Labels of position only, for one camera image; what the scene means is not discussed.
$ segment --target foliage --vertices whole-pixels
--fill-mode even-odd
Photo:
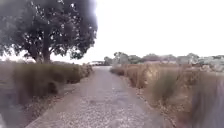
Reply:
[[[214,121],[219,124],[218,127],[220,127],[220,122],[218,120],[222,114],[212,115],[211,113],[212,111],[218,113],[221,112],[222,109],[217,108],[222,108],[224,105],[220,101],[223,100],[222,95],[218,95],[218,89],[223,88],[221,83],[222,79],[221,76],[208,73],[203,73],[198,77],[193,89],[191,111],[193,126],[201,125],[202,127],[205,127],[207,122]],[[209,123],[209,125],[210,127],[216,127],[212,123]]]
[[[187,56],[188,56],[189,58],[199,58],[199,56],[196,55],[196,54],[194,54],[194,53],[189,53],[189,54],[187,54]]]
[[[130,55],[128,59],[131,64],[138,64],[141,61],[141,58],[136,55]]]
[[[170,54],[170,55],[162,56],[161,59],[163,61],[176,61],[177,58],[173,56],[172,54]]]
[[[160,60],[161,60],[160,57],[153,53],[148,54],[142,58],[143,62],[145,62],[145,61],[160,61]]]
[[[110,72],[114,73],[116,75],[119,75],[119,76],[123,76],[124,75],[124,69],[122,67],[112,67],[110,69]]]
[[[180,64],[180,65],[189,64],[190,63],[190,58],[188,56],[178,56],[177,57],[177,63]]]
[[[40,61],[49,61],[51,53],[80,59],[93,46],[97,23],[92,0],[20,0],[19,5],[16,15],[0,13],[1,54],[13,49]]]
[[[123,52],[114,53],[114,64],[129,64],[128,55]]]
[[[178,78],[178,72],[173,69],[160,70],[152,82],[152,94],[156,100],[161,100],[162,103],[166,103],[176,89]]]
[[[73,64],[21,63],[15,66],[13,80],[20,100],[24,100],[26,97],[56,94],[62,85],[77,83],[90,72],[91,67]]]
[[[104,62],[105,62],[105,65],[111,65],[113,63],[113,59],[106,56],[106,57],[104,57]]]
[[[147,71],[147,66],[144,65],[128,65],[125,68],[125,76],[129,78],[132,87],[145,88],[145,73]]]

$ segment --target gravel path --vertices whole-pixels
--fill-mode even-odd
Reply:
[[[94,70],[74,93],[26,128],[169,128],[161,115],[128,91],[121,78],[108,68]]]

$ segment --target overcast sky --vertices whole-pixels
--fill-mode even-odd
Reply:
[[[79,62],[102,60],[116,51],[224,54],[224,0],[97,0],[96,15],[95,46]]]

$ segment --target field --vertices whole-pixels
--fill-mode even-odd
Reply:
[[[218,89],[223,86],[220,74],[175,64],[131,64],[110,71],[125,76],[132,87],[142,90],[141,95],[150,106],[164,114],[174,127],[205,126],[218,121],[212,113],[222,100]]]

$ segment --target brown grass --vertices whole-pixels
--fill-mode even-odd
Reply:
[[[143,88],[149,103],[176,125],[203,122],[213,108],[221,80],[214,73],[172,64],[125,65],[119,71],[129,78],[132,87]]]
[[[124,69],[123,69],[123,67],[112,67],[110,69],[110,72],[111,73],[114,73],[116,75],[119,75],[119,76],[123,76],[124,75]]]
[[[91,67],[74,64],[16,64],[13,80],[19,91],[20,99],[26,97],[45,97],[57,94],[67,83],[77,83],[87,77]]]

